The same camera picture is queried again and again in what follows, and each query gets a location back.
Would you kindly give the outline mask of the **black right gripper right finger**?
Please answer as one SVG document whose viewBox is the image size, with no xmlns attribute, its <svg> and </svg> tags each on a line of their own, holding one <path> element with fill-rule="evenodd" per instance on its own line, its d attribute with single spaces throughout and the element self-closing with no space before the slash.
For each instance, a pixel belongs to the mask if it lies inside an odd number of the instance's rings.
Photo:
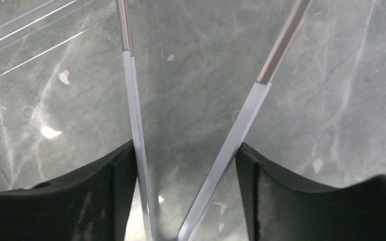
<svg viewBox="0 0 386 241">
<path fill-rule="evenodd" d="M 250 240 L 386 240 L 386 175 L 336 188 L 246 143 L 235 162 Z"/>
</svg>

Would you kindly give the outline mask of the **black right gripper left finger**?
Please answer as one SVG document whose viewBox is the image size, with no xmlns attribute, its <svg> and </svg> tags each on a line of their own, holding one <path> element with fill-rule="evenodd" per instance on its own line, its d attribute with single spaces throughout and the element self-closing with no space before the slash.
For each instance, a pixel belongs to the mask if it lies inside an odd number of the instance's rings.
<svg viewBox="0 0 386 241">
<path fill-rule="evenodd" d="M 137 180 L 133 141 L 30 189 L 0 192 L 0 240 L 124 240 Z"/>
</svg>

